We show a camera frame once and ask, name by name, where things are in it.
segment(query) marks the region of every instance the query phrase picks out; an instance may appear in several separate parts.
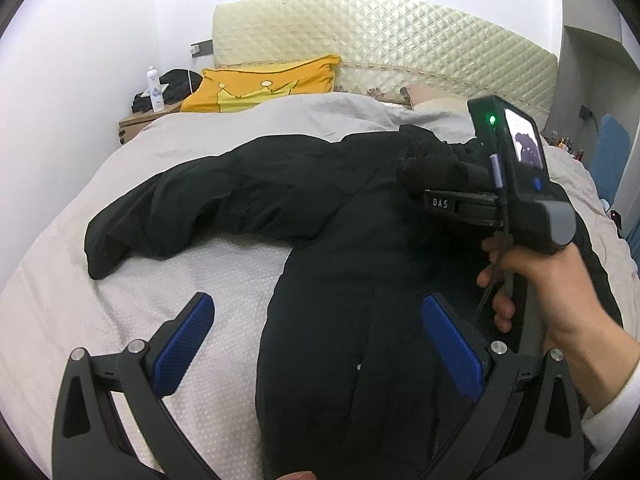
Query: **wall switch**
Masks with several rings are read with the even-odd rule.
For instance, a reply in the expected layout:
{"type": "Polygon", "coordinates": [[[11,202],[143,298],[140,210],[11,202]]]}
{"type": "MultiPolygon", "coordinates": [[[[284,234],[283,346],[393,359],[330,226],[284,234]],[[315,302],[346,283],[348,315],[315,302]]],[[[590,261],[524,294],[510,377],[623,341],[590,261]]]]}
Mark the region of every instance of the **wall switch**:
{"type": "Polygon", "coordinates": [[[580,105],[578,117],[580,117],[583,121],[586,121],[587,119],[593,117],[593,112],[589,110],[585,105],[580,105]]]}
{"type": "Polygon", "coordinates": [[[213,54],[213,40],[191,44],[191,57],[211,56],[213,54]]]}

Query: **black jacket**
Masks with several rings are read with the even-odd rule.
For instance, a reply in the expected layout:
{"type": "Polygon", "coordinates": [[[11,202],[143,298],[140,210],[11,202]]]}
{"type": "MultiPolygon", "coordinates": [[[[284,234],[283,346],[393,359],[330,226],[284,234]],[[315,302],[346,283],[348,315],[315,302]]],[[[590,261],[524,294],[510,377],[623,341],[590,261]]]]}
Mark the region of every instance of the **black jacket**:
{"type": "MultiPolygon", "coordinates": [[[[415,126],[336,143],[261,137],[153,176],[88,226],[95,279],[130,250],[169,257],[205,228],[293,244],[257,365],[267,479],[313,470],[321,480],[414,480],[468,407],[421,330],[419,306],[441,292],[463,315],[475,307],[490,232],[426,216],[396,181],[409,151],[439,154],[449,182],[475,181],[476,140],[447,146],[415,126]]],[[[582,221],[575,241],[621,322],[582,221]]],[[[489,313],[484,327],[493,330],[489,313]]]]}

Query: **small screen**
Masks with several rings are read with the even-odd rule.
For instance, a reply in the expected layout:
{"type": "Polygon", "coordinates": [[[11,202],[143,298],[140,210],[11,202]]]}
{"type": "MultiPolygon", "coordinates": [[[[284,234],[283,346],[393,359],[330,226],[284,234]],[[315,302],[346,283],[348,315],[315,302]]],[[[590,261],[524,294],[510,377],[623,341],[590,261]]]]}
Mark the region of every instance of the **small screen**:
{"type": "Polygon", "coordinates": [[[533,131],[532,124],[524,117],[505,108],[504,115],[513,139],[513,147],[516,150],[518,162],[542,169],[542,156],[540,146],[533,131]]]}

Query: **wooden nightstand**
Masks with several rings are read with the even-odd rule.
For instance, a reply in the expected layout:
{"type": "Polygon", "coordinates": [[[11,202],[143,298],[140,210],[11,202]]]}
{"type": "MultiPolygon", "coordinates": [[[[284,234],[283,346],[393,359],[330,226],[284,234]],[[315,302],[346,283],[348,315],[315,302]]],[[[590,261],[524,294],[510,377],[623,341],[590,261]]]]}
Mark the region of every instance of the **wooden nightstand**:
{"type": "Polygon", "coordinates": [[[131,114],[126,119],[121,120],[118,123],[119,131],[118,136],[120,137],[120,143],[125,144],[129,142],[133,137],[140,133],[140,130],[151,124],[152,121],[155,121],[158,117],[162,117],[163,115],[172,114],[174,112],[180,111],[180,106],[182,105],[182,101],[178,101],[172,105],[164,105],[164,110],[161,112],[155,113],[153,110],[149,110],[148,112],[136,112],[131,114]]]}

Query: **blue finger pad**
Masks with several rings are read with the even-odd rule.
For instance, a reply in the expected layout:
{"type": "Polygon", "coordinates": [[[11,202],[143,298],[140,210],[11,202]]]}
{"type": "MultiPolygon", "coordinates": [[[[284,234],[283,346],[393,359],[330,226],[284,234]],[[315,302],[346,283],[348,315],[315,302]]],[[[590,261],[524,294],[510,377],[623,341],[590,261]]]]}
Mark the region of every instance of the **blue finger pad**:
{"type": "Polygon", "coordinates": [[[154,362],[151,387],[157,399],[174,393],[213,325],[213,300],[204,294],[154,362]]]}
{"type": "Polygon", "coordinates": [[[422,327],[433,341],[456,388],[476,402],[483,388],[480,359],[433,296],[424,298],[421,314],[422,327]]]}

